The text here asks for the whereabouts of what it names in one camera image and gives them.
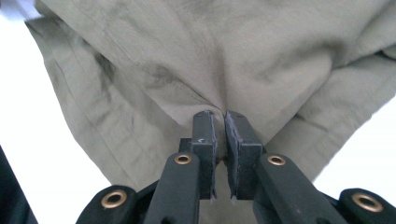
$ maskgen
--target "olive green fabric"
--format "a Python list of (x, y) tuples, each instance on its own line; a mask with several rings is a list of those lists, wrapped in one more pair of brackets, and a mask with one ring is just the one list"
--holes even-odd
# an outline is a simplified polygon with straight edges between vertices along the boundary
[[(113, 184), (159, 178), (192, 116), (248, 117), (269, 151), (313, 179), (396, 92), (395, 1), (61, 1), (27, 24), (65, 119)], [(221, 163), (203, 223), (252, 223)]]

